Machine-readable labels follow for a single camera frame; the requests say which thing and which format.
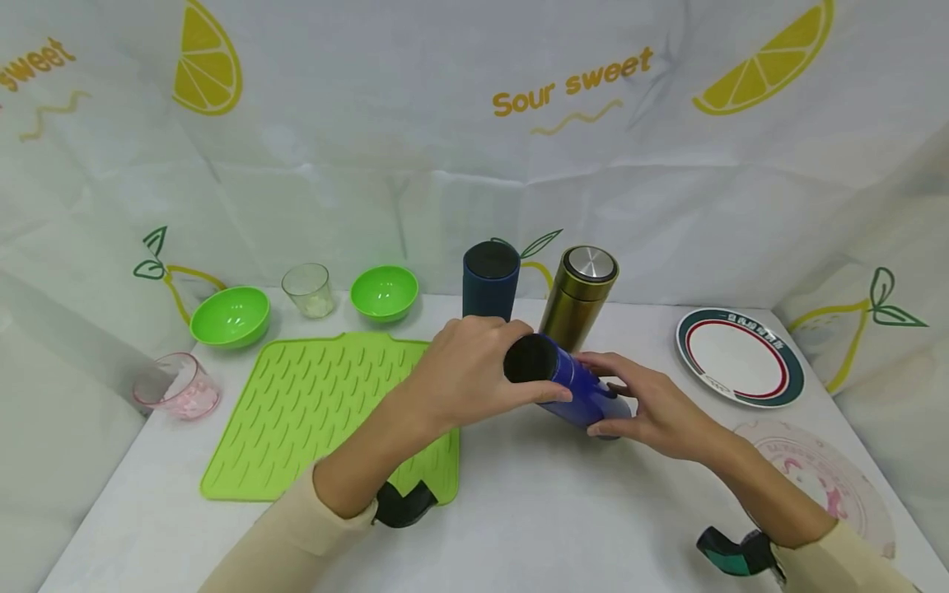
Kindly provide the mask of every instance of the plate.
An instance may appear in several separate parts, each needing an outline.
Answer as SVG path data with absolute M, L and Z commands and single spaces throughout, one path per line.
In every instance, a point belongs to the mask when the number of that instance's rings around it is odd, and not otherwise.
M 750 441 L 833 517 L 847 522 L 881 556 L 896 556 L 896 532 L 883 498 L 840 452 L 786 422 L 750 422 L 736 428 L 735 434 Z
M 801 395 L 804 369 L 784 340 L 758 320 L 703 308 L 679 321 L 676 344 L 689 369 L 728 399 L 780 408 Z

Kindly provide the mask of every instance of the human hand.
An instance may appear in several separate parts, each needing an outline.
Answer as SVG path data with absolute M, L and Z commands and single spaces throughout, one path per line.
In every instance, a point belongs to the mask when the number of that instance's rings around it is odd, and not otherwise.
M 598 376 L 619 377 L 625 385 L 609 383 L 615 393 L 635 398 L 639 409 L 632 418 L 601 420 L 586 431 L 591 436 L 625 436 L 676 459 L 706 464 L 734 435 L 686 396 L 663 373 L 610 352 L 576 356 Z
M 555 382 L 511 383 L 505 378 L 505 354 L 532 332 L 517 320 L 453 319 L 437 333 L 412 374 L 382 403 L 420 420 L 437 437 L 528 403 L 570 401 L 570 391 Z

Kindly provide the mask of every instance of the dark blue thermos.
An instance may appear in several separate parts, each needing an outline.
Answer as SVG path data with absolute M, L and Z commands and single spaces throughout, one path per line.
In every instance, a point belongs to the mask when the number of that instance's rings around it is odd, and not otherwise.
M 465 252 L 461 315 L 511 320 L 521 257 L 507 243 L 485 241 Z
M 544 334 L 524 336 L 511 346 L 504 357 L 504 375 L 512 383 L 552 380 L 565 386 L 573 401 L 539 405 L 584 430 L 603 419 L 632 417 L 622 398 Z

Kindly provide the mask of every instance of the clear plastic cup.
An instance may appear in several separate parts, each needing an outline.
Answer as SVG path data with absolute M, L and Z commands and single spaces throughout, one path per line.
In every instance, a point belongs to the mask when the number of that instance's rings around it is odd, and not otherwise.
M 321 264 L 301 264 L 291 268 L 284 274 L 280 286 L 304 317 L 320 319 L 336 307 L 329 286 L 329 270 Z
M 161 357 L 135 378 L 132 397 L 143 406 L 196 420 L 220 401 L 220 389 L 187 352 Z

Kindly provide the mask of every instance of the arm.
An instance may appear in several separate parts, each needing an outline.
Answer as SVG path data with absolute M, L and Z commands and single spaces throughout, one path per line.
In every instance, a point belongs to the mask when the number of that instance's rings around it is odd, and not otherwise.
M 445 325 L 412 374 L 336 451 L 291 486 L 231 549 L 200 593 L 308 593 L 376 514 L 376 492 L 450 430 L 532 402 L 569 400 L 550 381 L 511 384 L 508 348 L 523 322 L 467 317 Z
M 714 472 L 772 540 L 788 591 L 910 593 L 916 589 L 843 523 L 801 492 L 752 446 L 701 411 L 668 377 L 617 354 L 577 357 L 620 395 L 635 398 L 633 418 L 589 427 L 591 435 L 625 436 L 661 454 Z

